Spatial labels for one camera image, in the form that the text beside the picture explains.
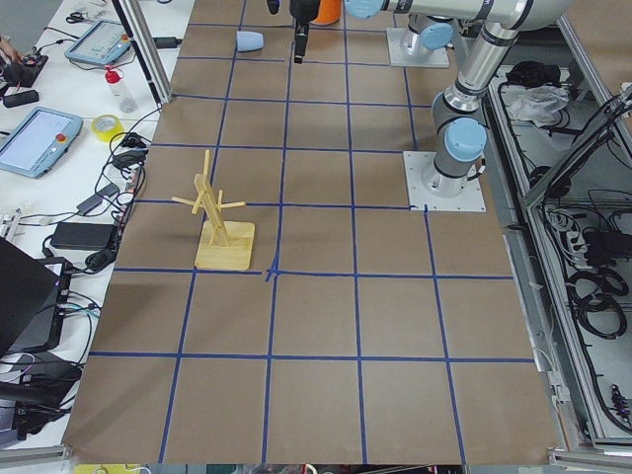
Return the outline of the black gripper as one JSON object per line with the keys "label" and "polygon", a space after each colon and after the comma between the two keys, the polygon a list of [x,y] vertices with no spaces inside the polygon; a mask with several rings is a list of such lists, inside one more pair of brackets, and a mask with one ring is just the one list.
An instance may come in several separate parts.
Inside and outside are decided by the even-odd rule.
{"label": "black gripper", "polygon": [[[318,16],[318,0],[290,0],[289,13],[296,22],[312,22]],[[307,25],[296,23],[293,62],[302,63],[307,48]]]}

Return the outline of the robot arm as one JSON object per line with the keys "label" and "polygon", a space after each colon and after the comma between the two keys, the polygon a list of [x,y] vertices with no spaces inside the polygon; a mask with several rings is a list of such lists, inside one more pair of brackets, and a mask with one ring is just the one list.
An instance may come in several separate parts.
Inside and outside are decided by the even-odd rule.
{"label": "robot arm", "polygon": [[522,31],[543,28],[558,20],[570,1],[347,1],[346,11],[367,19],[381,11],[426,17],[482,20],[484,25],[460,67],[454,83],[434,100],[438,138],[431,164],[424,168],[424,187],[441,198],[460,195],[467,175],[481,156],[487,132],[472,115],[501,61]]}
{"label": "robot arm", "polygon": [[401,47],[410,56],[421,55],[446,47],[452,36],[451,18],[410,14],[408,29],[401,39]]}

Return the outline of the person's hand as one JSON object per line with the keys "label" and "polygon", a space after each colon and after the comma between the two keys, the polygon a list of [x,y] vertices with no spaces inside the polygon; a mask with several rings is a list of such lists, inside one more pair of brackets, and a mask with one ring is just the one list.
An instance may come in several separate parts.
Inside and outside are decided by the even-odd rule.
{"label": "person's hand", "polygon": [[20,62],[22,60],[21,53],[4,36],[0,40],[0,49],[12,62]]}

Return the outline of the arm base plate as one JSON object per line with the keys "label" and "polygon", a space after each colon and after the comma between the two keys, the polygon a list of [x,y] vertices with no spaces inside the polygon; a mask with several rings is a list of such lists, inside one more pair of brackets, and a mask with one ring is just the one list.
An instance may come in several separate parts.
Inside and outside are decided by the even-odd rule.
{"label": "arm base plate", "polygon": [[427,27],[418,34],[409,29],[386,30],[390,64],[401,67],[448,68],[446,46],[451,27]]}
{"label": "arm base plate", "polygon": [[485,212],[486,205],[475,166],[468,175],[448,178],[435,168],[434,152],[403,153],[409,207],[418,211]]}

